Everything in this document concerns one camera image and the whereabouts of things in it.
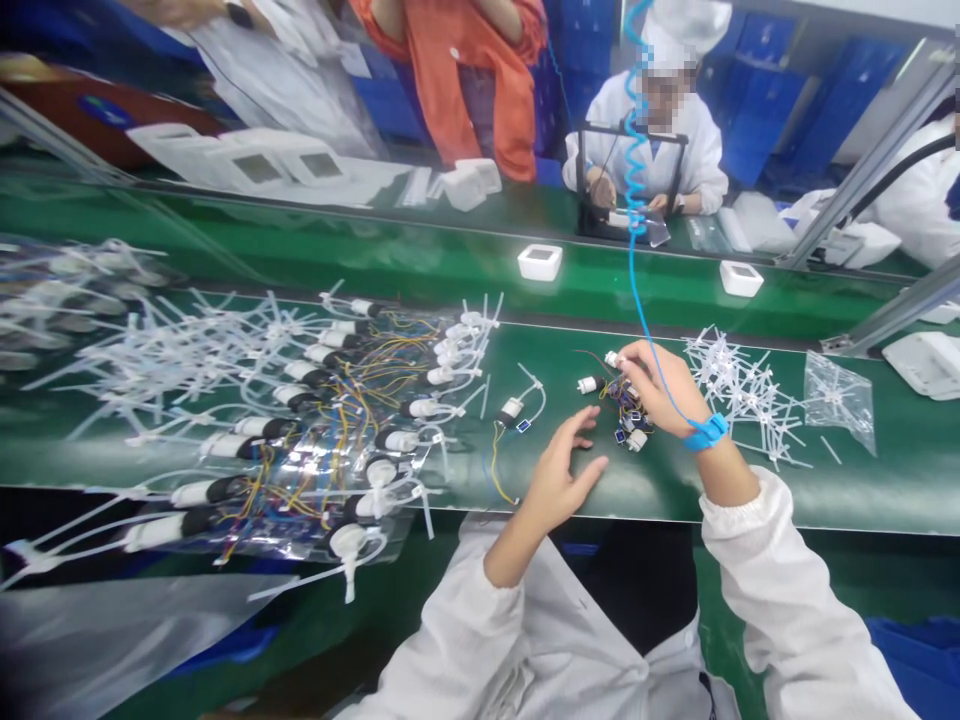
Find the device screen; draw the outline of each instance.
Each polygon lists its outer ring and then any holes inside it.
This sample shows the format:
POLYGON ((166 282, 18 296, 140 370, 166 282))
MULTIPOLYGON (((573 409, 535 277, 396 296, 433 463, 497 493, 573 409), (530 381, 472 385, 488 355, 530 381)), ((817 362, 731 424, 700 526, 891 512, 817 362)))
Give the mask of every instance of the device screen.
POLYGON ((307 166, 315 177, 336 177, 342 175, 336 161, 327 153, 314 153, 313 155, 301 155, 300 159, 307 166))
POLYGON ((241 172, 252 182, 258 184, 283 177, 263 155, 248 155, 236 158, 233 164, 240 168, 241 172))

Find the right hand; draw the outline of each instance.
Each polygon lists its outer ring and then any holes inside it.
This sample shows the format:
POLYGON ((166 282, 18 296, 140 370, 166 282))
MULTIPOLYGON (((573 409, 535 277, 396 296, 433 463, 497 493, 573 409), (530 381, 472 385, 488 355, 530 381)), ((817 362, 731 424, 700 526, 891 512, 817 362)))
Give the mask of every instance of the right hand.
POLYGON ((596 166, 587 171, 587 188, 594 205, 615 210, 617 207, 617 186, 606 171, 596 166))
POLYGON ((670 397, 673 397, 683 415, 694 422, 705 423, 713 416, 713 412, 703 399, 684 359, 659 345, 653 347, 657 349, 656 360, 660 361, 663 379, 670 388, 669 396, 660 379, 653 349, 646 339, 637 340, 620 350, 617 356, 620 371, 630 378, 640 393, 643 407, 657 427, 679 438, 689 437, 696 430, 677 412, 670 397))

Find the white hat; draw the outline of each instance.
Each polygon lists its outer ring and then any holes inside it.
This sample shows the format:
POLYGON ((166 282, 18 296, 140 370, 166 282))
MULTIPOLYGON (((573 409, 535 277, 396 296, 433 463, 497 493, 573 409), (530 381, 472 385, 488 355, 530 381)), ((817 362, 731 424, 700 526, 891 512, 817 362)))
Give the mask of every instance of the white hat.
POLYGON ((651 46, 647 67, 676 72, 697 63, 723 39, 733 8, 712 0, 656 0, 641 39, 651 46))

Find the plastic bag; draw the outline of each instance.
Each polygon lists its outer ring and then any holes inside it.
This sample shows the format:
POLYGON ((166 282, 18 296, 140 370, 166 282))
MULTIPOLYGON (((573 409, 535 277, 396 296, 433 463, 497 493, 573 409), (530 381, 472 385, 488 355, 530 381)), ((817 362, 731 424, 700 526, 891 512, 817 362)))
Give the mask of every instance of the plastic bag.
POLYGON ((873 433, 873 384, 815 352, 807 351, 803 372, 806 424, 845 427, 871 455, 877 456, 873 433))

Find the metal pole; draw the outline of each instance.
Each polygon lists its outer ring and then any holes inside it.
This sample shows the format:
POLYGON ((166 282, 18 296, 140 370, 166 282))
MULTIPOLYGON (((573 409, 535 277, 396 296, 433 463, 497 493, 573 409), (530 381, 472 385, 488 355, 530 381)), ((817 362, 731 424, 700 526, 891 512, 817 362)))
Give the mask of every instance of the metal pole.
POLYGON ((910 323, 960 294, 960 255, 954 255, 913 287, 900 295, 850 332, 821 342, 831 355, 862 356, 910 323))
POLYGON ((842 220, 857 201, 873 186, 880 174, 887 169, 897 150, 916 132, 927 119, 932 107, 947 95, 956 82, 955 55, 939 47, 930 47, 917 59, 935 62, 933 75, 917 92, 907 110, 896 119, 876 147, 860 158, 850 174, 837 188, 830 203, 807 229, 800 242, 789 253, 777 258, 778 267, 787 270, 803 269, 807 258, 827 237, 830 229, 842 220))

